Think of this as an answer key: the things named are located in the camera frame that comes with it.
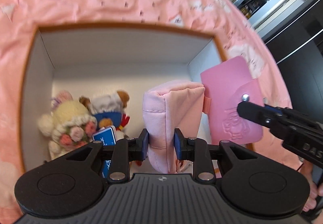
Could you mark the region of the person's right hand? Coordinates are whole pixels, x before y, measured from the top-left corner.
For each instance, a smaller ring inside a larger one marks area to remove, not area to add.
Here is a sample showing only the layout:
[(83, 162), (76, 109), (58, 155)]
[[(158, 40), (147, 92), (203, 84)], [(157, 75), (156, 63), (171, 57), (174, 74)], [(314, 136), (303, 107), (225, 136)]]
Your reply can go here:
[(317, 204), (316, 198), (318, 196), (322, 197), (322, 185), (317, 187), (317, 185), (313, 182), (312, 171), (313, 164), (308, 161), (304, 161), (300, 172), (308, 180), (310, 185), (310, 194), (305, 206), (303, 207), (303, 211), (305, 212), (314, 209)]

